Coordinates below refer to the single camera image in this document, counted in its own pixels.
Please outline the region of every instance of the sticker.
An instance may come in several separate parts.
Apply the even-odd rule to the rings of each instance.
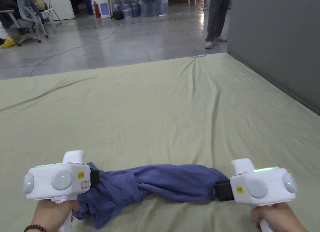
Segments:
[[[81,182],[81,189],[88,188],[90,186],[89,180]]]
[[[78,180],[81,180],[84,178],[84,171],[81,171],[78,173]]]
[[[237,187],[237,192],[238,192],[238,194],[243,194],[242,186]]]

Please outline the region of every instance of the gray partition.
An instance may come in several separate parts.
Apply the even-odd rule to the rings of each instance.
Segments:
[[[232,0],[228,53],[320,113],[320,0]]]

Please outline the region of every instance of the chair armrest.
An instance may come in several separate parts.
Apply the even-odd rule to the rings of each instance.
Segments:
[[[0,10],[0,13],[13,13],[14,10]]]
[[[20,28],[19,22],[15,19],[15,17],[14,17],[13,14],[12,14],[13,12],[14,12],[14,10],[1,10],[1,11],[0,11],[0,13],[8,13],[9,16],[11,17],[11,19],[13,20],[13,22],[16,24],[16,26],[17,26],[18,28]]]

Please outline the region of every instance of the right hand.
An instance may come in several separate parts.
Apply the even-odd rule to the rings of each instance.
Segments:
[[[262,219],[267,221],[274,232],[307,232],[287,203],[254,208],[251,211],[251,221],[259,230]]]
[[[80,210],[80,205],[76,200],[64,201],[61,204],[56,204],[51,200],[39,200],[31,224],[40,225],[48,232],[58,232],[70,211],[78,210]]]

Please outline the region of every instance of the gray pants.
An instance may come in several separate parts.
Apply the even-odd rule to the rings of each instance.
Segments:
[[[206,42],[212,42],[221,35],[229,4],[230,0],[210,0]]]

